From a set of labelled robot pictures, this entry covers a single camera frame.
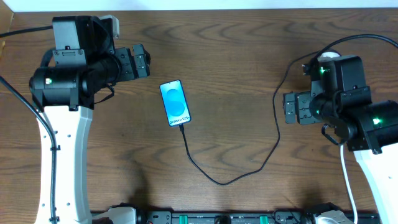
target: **wood grain surface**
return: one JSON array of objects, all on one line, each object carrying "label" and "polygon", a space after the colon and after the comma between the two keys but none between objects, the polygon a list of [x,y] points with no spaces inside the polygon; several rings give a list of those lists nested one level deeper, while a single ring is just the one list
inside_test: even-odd
[{"label": "wood grain surface", "polygon": [[[339,150],[321,124],[284,122],[282,94],[310,88],[301,64],[275,100],[281,140],[259,174],[226,187],[189,162],[178,128],[165,117],[159,85],[181,79],[192,114],[185,125],[194,160],[225,182],[258,169],[277,140],[272,94],[287,64],[336,39],[375,33],[398,40],[398,9],[18,13],[11,30],[47,26],[53,16],[113,14],[117,47],[142,43],[151,76],[118,83],[116,96],[96,106],[88,138],[88,198],[92,210],[120,202],[187,211],[266,211],[333,202],[351,210]],[[29,78],[54,46],[51,30],[7,39],[1,75],[30,99]],[[335,47],[362,57],[373,100],[398,100],[398,51],[379,40]],[[100,99],[107,95],[101,91]],[[33,115],[0,87],[0,222],[32,223],[40,194],[40,139]],[[376,211],[352,153],[348,175],[359,210]]]}]

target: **green led light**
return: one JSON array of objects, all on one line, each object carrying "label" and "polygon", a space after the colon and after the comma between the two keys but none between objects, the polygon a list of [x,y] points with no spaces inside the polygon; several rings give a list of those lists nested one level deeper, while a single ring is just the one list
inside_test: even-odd
[{"label": "green led light", "polygon": [[380,124],[380,123],[382,123],[383,122],[383,120],[381,120],[381,119],[379,119],[379,118],[374,118],[373,119],[373,123],[374,124]]},{"label": "green led light", "polygon": [[52,83],[52,79],[51,78],[46,78],[45,79],[45,84],[51,84]]},{"label": "green led light", "polygon": [[321,73],[321,75],[323,75],[325,72],[329,72],[330,69],[323,69],[323,67],[319,68],[319,72]]}]

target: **blue phone screen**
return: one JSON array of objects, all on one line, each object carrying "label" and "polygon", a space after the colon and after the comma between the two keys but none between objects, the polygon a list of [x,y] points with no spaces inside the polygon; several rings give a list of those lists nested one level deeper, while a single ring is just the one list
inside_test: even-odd
[{"label": "blue phone screen", "polygon": [[161,84],[160,92],[170,126],[191,121],[191,115],[180,80]]}]

